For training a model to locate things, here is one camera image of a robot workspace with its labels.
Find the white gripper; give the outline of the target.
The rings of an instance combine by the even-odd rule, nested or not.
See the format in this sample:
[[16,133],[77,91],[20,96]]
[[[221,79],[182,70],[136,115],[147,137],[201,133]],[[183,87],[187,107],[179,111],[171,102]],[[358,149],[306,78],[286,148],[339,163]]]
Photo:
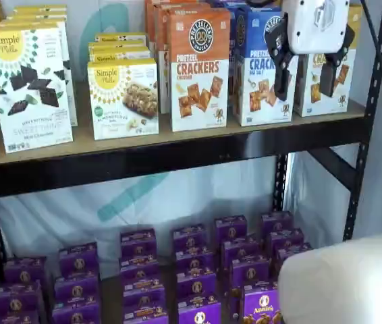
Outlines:
[[265,28],[265,42],[275,66],[275,96],[288,96],[291,60],[296,54],[325,53],[320,92],[333,96],[336,71],[352,44],[355,32],[347,25],[349,1],[285,0]]

